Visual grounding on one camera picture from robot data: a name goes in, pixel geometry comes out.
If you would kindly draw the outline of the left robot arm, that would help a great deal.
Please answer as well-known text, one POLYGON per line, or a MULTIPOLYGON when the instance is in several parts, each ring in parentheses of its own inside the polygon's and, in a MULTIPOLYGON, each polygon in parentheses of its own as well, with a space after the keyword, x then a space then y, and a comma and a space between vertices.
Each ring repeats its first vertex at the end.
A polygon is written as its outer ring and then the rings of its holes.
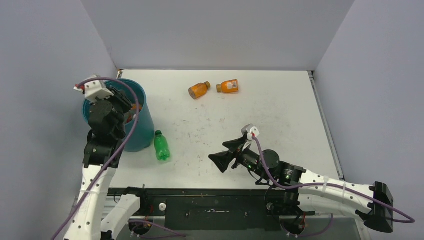
POLYGON ((90 126, 82 161, 78 202, 60 226, 66 240, 115 240, 133 214, 144 215, 149 201, 126 193, 104 216, 104 205, 123 151, 150 146, 154 123, 144 89, 132 81, 108 81, 102 86, 81 83, 82 113, 90 126))

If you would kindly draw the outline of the small orange juice bottle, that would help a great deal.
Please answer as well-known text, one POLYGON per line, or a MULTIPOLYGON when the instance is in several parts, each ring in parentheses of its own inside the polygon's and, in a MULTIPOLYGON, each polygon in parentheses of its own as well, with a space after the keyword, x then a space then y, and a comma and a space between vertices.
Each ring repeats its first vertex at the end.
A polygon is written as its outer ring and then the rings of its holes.
POLYGON ((188 93, 194 100, 196 100, 204 96, 210 88, 211 88, 211 84, 208 81, 206 81, 206 82, 198 83, 190 87, 188 89, 188 93))

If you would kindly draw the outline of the large orange label bottle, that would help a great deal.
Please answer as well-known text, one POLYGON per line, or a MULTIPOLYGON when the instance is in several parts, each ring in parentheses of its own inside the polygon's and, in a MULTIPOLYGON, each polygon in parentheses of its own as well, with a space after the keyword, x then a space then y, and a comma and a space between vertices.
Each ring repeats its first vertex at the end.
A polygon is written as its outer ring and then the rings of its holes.
POLYGON ((139 112, 141 112, 142 108, 143 108, 143 105, 142 104, 140 104, 138 106, 138 108, 137 108, 137 105, 135 103, 132 104, 131 109, 127 113, 124 114, 125 123, 128 124, 131 121, 133 121, 134 118, 137 115, 137 109, 138 109, 139 112))

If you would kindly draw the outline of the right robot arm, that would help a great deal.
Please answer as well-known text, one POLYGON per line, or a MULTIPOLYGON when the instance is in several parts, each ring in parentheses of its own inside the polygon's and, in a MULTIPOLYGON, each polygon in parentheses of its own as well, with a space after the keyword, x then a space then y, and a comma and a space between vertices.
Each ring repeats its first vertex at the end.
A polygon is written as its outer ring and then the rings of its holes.
POLYGON ((385 183, 362 185, 333 179, 284 162, 274 150, 256 153, 250 149, 252 142, 246 136, 224 142, 226 151, 208 157, 222 173, 243 166, 259 177, 257 185, 283 189, 279 208, 289 214, 327 212, 360 220, 377 232, 394 231, 394 198, 385 183))

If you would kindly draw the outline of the orange bottle with barcode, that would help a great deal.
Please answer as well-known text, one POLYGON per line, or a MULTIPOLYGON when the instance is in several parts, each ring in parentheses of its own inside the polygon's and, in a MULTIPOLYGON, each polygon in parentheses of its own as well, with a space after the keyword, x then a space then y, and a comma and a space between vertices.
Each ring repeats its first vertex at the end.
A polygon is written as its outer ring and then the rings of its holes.
POLYGON ((239 83, 237 79, 227 80, 216 85, 218 93, 234 94, 239 92, 239 83))

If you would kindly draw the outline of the green plastic bottle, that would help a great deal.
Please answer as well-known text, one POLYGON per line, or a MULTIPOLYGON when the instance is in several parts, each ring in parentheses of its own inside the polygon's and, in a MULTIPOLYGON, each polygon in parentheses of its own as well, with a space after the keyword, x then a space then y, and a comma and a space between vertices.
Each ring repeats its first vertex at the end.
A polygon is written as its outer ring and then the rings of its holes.
POLYGON ((155 148, 156 158, 159 161, 166 161, 167 159, 170 158, 171 153, 169 150, 168 141, 160 130, 157 130, 155 132, 154 148, 155 148))

